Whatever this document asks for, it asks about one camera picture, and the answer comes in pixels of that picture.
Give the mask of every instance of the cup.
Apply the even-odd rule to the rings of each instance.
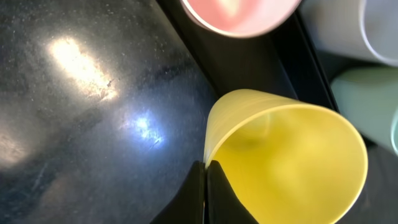
[[[301,0],[180,0],[196,24],[228,37],[254,37],[281,25]]]
[[[398,66],[398,1],[307,0],[300,11],[320,50]]]
[[[398,69],[350,70],[337,77],[331,89],[345,118],[370,140],[398,155]]]
[[[361,136],[338,113],[254,90],[228,93],[211,109],[206,167],[212,160],[259,223],[334,223],[368,170]]]

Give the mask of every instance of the scratched dark surface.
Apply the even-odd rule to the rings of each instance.
[[[155,1],[1,1],[0,223],[149,223],[215,100]]]

